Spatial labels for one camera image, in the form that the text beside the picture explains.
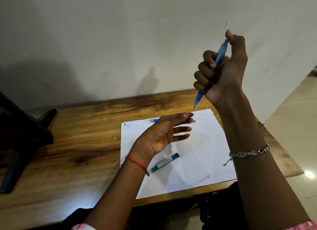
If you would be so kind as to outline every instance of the black monitor stand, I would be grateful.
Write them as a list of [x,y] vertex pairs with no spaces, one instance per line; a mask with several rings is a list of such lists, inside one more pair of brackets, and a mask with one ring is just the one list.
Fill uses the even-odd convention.
[[11,162],[3,177],[0,193],[12,192],[35,150],[53,143],[48,127],[56,115],[56,109],[48,110],[38,120],[23,112],[0,92],[0,150],[14,149]]

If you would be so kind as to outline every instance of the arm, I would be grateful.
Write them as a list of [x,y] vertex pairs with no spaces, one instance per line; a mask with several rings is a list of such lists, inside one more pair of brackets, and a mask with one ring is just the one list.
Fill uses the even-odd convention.
[[[168,144],[189,137],[189,134],[178,136],[174,134],[190,132],[192,130],[190,127],[174,128],[174,126],[191,123],[193,115],[193,113],[178,113],[162,116],[135,141],[129,156],[148,168],[153,156]],[[84,223],[97,230],[125,229],[144,176],[145,171],[139,165],[126,159]]]
[[[219,74],[212,65],[216,53],[206,51],[204,62],[195,73],[194,86],[205,93],[219,112],[230,151],[250,152],[264,148],[266,142],[242,91],[247,63],[244,38],[231,31],[226,32],[226,37],[232,45],[231,58],[223,60]],[[246,158],[236,157],[233,162],[250,229],[287,229],[309,220],[269,151]]]

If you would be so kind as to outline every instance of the wooden table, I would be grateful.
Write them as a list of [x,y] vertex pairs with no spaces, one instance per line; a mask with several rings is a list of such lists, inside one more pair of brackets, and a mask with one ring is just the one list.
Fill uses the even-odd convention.
[[[121,123],[192,111],[196,90],[169,92],[57,108],[49,129],[52,145],[38,148],[15,189],[0,195],[0,226],[26,229],[65,219],[77,208],[92,208],[119,169]],[[195,110],[216,109],[204,98]],[[39,117],[46,109],[32,110]],[[259,122],[264,138],[285,177],[303,174],[274,137]],[[0,152],[0,174],[8,152]],[[134,206],[224,189],[233,181],[138,199]]]

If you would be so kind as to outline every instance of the wall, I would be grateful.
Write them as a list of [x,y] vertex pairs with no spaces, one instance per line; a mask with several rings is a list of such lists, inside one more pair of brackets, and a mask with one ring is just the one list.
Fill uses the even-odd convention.
[[0,90],[26,109],[193,88],[229,28],[264,122],[317,64],[316,1],[0,0]]

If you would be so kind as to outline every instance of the paper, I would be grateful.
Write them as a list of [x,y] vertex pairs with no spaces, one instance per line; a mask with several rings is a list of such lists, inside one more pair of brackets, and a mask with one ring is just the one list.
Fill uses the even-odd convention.
[[[169,144],[154,156],[148,169],[175,153],[180,157],[158,171],[150,172],[149,177],[145,176],[137,199],[236,179],[233,163],[223,166],[229,159],[230,151],[224,131],[213,112],[206,109],[193,113],[196,122],[183,125],[190,125],[191,136]],[[146,120],[121,124],[120,164],[124,162],[135,140],[152,124]]]

